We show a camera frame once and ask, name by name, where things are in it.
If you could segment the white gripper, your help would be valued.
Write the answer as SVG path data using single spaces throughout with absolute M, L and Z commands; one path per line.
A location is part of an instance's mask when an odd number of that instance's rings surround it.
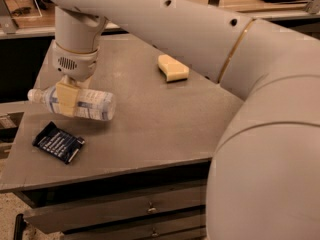
M 90 53 L 78 53 L 68 51 L 58 45 L 56 41 L 52 44 L 52 65 L 62 74 L 78 81 L 77 86 L 81 89 L 88 89 L 91 83 L 91 76 L 96 70 L 98 51 Z M 56 93 L 60 113 L 73 117 L 77 107 L 77 100 L 80 89 L 74 85 L 58 82 Z

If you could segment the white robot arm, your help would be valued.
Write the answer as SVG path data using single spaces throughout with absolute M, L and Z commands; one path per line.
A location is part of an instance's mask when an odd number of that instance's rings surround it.
M 233 118 L 207 183 L 208 240 L 320 240 L 319 42 L 190 0 L 52 0 L 190 66 Z

